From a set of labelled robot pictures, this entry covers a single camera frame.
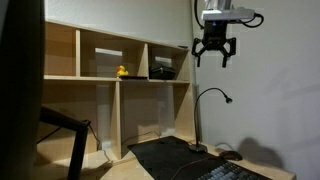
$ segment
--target desk lamp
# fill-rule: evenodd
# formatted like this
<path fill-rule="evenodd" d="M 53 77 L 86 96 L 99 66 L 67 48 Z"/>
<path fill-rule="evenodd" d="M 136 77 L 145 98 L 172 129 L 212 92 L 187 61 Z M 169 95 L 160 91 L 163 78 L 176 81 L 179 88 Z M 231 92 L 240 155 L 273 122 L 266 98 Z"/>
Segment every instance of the desk lamp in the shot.
<path fill-rule="evenodd" d="M 198 104 L 198 101 L 199 101 L 200 97 L 201 97 L 204 93 L 206 93 L 206 92 L 208 92 L 208 91 L 210 91 L 210 90 L 218 90 L 218 91 L 220 91 L 220 92 L 223 94 L 223 96 L 226 98 L 226 103 L 227 103 L 227 104 L 232 103 L 232 99 L 229 98 L 229 97 L 228 97 L 221 89 L 219 89 L 219 88 L 209 88 L 209 89 L 203 91 L 203 92 L 198 96 L 198 98 L 197 98 L 197 100 L 196 100 L 196 104 L 195 104 L 195 106 L 194 106 L 194 119 L 193 119 L 193 120 L 194 120 L 194 128 L 195 128 L 195 132 L 196 132 L 196 144 L 192 144 L 192 145 L 189 146 L 189 150 L 192 151 L 192 152 L 196 152 L 196 153 L 204 153 L 204 152 L 207 152 L 207 147 L 199 143 L 199 131 L 200 131 L 200 129 L 199 129 L 198 119 L 196 118 L 196 117 L 197 117 L 197 116 L 196 116 L 196 114 L 197 114 L 196 111 L 197 111 L 197 104 Z"/>

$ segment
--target black mat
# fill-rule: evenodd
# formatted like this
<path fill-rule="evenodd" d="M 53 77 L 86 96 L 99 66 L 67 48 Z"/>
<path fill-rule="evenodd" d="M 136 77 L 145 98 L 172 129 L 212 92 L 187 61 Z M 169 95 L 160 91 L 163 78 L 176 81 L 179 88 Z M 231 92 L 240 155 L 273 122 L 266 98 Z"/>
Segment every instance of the black mat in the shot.
<path fill-rule="evenodd" d="M 222 161 L 219 158 L 218 160 L 206 160 L 207 158 L 217 159 L 212 154 L 192 153 L 186 141 L 173 136 L 130 145 L 128 148 L 156 180 L 170 180 L 173 177 L 175 180 L 197 179 L 220 165 L 219 161 Z"/>

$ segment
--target desk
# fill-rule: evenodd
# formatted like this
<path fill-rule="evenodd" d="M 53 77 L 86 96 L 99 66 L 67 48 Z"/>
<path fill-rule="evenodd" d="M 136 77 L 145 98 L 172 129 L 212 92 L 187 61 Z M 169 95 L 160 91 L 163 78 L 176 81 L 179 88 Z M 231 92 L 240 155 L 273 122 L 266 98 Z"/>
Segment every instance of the desk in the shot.
<path fill-rule="evenodd" d="M 208 152 L 218 155 L 222 149 L 206 145 Z M 231 161 L 239 166 L 262 174 L 271 179 L 295 180 L 294 173 L 281 170 L 267 164 L 255 163 L 248 160 Z M 56 161 L 34 168 L 34 180 L 65 179 L 70 160 Z M 139 164 L 132 152 L 129 152 L 121 161 L 111 161 L 103 151 L 86 154 L 84 157 L 81 180 L 152 180 L 152 177 Z"/>

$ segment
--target yellow rubber duck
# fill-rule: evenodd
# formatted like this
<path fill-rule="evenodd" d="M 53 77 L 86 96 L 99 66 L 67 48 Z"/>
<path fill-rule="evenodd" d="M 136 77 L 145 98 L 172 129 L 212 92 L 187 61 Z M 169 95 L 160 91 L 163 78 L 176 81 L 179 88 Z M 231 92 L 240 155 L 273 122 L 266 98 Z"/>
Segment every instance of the yellow rubber duck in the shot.
<path fill-rule="evenodd" d="M 117 66 L 118 72 L 117 72 L 117 77 L 120 76 L 129 76 L 129 72 L 126 71 L 126 68 L 122 65 Z"/>

